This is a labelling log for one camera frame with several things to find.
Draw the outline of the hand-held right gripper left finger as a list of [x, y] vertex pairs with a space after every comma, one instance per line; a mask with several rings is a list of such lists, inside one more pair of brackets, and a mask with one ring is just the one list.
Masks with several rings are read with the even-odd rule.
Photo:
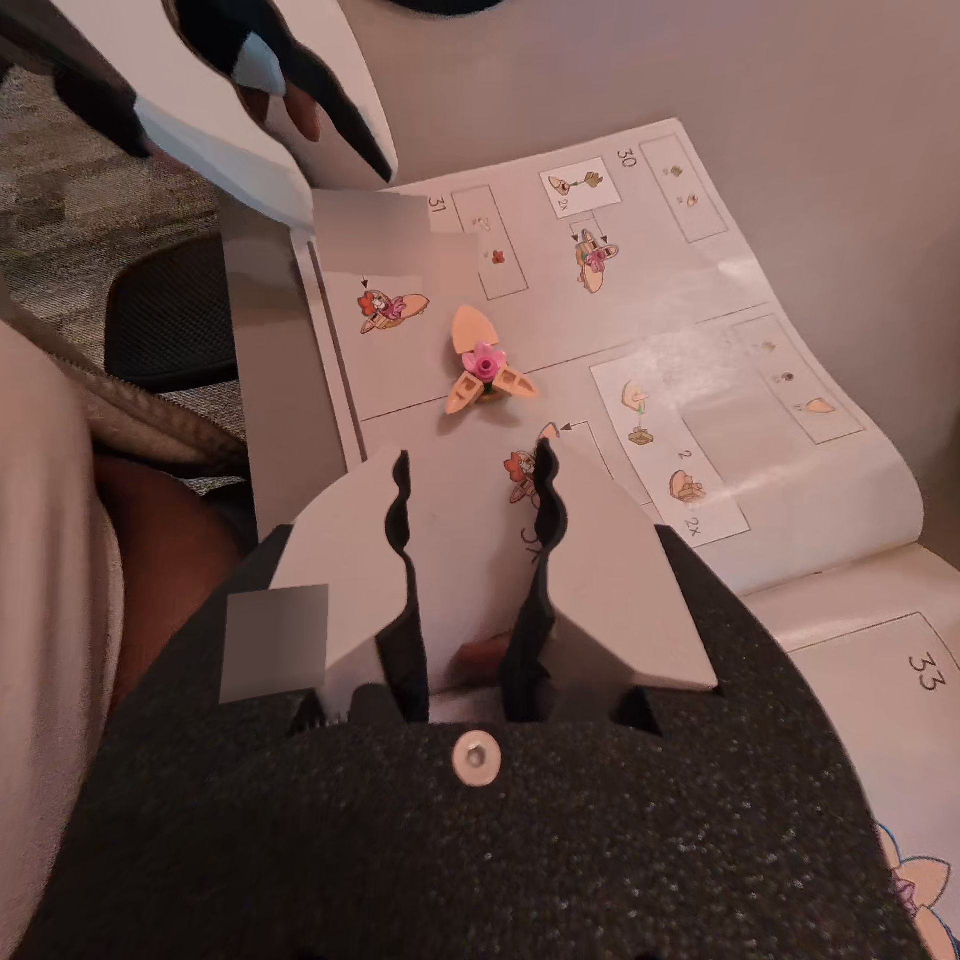
[[312, 689], [324, 718], [346, 718], [354, 692], [382, 685], [404, 720], [429, 719], [429, 683], [411, 539], [411, 463], [383, 448], [296, 519], [270, 587], [305, 602], [297, 616], [293, 689]]

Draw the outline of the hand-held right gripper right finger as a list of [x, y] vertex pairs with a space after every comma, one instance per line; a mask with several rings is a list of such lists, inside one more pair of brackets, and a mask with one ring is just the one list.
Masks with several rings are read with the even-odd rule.
[[540, 551], [499, 666], [511, 724], [656, 725], [647, 690], [721, 688], [659, 528], [575, 444], [534, 457]]

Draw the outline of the peach and pink brick flower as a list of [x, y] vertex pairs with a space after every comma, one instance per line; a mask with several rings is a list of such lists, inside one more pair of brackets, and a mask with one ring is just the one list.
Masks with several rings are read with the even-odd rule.
[[473, 306], [462, 305], [451, 325], [454, 352], [462, 369], [444, 404], [444, 413], [453, 416], [480, 402], [500, 397], [534, 399], [538, 387], [527, 374], [510, 366], [499, 344], [492, 322]]

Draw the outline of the white desk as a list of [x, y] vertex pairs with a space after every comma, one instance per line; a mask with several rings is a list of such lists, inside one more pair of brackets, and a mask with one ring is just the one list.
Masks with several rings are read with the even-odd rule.
[[958, 2], [342, 2], [402, 185], [661, 119], [958, 566]]

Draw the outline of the person's left hand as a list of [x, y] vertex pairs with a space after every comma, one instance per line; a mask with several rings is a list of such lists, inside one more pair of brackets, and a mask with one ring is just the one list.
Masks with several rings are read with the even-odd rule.
[[309, 142], [319, 141], [321, 119], [317, 102], [285, 78], [277, 55], [258, 34], [247, 35], [231, 80], [246, 112], [260, 127], [267, 124], [272, 100], [279, 99], [298, 132]]

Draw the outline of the person's leg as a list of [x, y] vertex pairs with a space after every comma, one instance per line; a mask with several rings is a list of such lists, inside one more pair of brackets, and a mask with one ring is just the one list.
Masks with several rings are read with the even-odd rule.
[[109, 712], [247, 555], [209, 498], [150, 466], [98, 453], [94, 480], [116, 535], [124, 624]]

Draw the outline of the black mesh office chair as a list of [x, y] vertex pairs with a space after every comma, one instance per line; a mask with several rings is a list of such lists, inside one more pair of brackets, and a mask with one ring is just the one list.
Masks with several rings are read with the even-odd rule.
[[228, 282], [218, 233], [123, 270], [106, 302], [104, 370], [154, 395], [238, 379]]

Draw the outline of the person's beige jacket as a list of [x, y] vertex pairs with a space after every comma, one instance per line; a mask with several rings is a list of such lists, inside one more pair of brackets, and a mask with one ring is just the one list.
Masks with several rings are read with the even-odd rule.
[[180, 479], [250, 479], [246, 442], [212, 420], [89, 363], [47, 355], [73, 387], [92, 439], [106, 451]]

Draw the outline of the dark round object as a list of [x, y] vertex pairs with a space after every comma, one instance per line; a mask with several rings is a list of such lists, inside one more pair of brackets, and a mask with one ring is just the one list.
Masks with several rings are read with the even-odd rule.
[[395, 0], [390, 4], [419, 15], [434, 18], [464, 18], [493, 9], [499, 0]]

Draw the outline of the brick building instruction booklet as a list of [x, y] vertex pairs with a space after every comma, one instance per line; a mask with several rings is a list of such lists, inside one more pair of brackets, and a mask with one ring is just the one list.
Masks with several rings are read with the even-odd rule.
[[[314, 195], [337, 420], [414, 465], [432, 690], [512, 626], [536, 442], [575, 445], [787, 651], [843, 739], [901, 897], [958, 958], [958, 569], [906, 461], [813, 356], [678, 121], [394, 191]], [[461, 306], [539, 396], [445, 413]]]

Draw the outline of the person's white shirt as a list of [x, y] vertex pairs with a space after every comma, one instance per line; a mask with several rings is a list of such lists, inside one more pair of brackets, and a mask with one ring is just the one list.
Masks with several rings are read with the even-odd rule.
[[124, 583], [76, 392], [5, 323], [1, 407], [1, 956], [9, 958], [102, 737]]

